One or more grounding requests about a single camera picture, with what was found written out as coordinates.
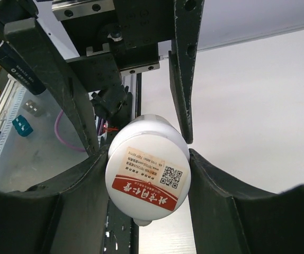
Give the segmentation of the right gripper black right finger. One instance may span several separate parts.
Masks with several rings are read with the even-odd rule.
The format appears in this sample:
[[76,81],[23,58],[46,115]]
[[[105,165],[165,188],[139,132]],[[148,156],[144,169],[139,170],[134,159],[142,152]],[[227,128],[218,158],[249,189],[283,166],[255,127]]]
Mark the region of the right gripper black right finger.
[[190,150],[189,204],[197,253],[304,253],[304,184],[275,194]]

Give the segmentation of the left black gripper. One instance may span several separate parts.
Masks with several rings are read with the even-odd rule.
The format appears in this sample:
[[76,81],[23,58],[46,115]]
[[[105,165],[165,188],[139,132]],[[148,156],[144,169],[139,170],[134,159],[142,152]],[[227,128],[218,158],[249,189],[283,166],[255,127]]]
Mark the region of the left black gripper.
[[182,137],[193,142],[191,98],[204,1],[35,4],[68,63],[35,18],[6,24],[4,35],[69,118],[88,155],[99,150],[88,92],[158,69],[158,45],[173,36],[168,52],[171,94]]

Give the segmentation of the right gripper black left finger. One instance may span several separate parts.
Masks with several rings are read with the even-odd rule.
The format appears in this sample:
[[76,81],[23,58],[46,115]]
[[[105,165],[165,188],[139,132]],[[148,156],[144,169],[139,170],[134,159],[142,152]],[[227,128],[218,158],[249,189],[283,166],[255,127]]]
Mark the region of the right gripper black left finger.
[[24,192],[0,192],[0,253],[101,253],[108,147]]

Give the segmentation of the white pill bottle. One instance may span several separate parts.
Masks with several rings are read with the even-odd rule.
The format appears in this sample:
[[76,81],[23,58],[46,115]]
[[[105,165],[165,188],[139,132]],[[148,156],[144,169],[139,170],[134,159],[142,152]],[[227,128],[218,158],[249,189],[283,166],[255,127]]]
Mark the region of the white pill bottle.
[[190,153],[165,118],[135,118],[112,140],[105,185],[111,201],[138,226],[175,212],[191,184]]

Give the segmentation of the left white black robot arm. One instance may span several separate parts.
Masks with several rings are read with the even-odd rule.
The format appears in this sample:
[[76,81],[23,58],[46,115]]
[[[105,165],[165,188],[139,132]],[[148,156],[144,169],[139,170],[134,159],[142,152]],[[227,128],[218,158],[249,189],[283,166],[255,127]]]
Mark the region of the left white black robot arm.
[[193,141],[191,94],[204,1],[51,1],[78,56],[64,59],[39,23],[36,1],[0,1],[0,65],[33,95],[49,91],[89,155],[99,149],[95,117],[129,121],[126,75],[155,70],[168,53],[181,134]]

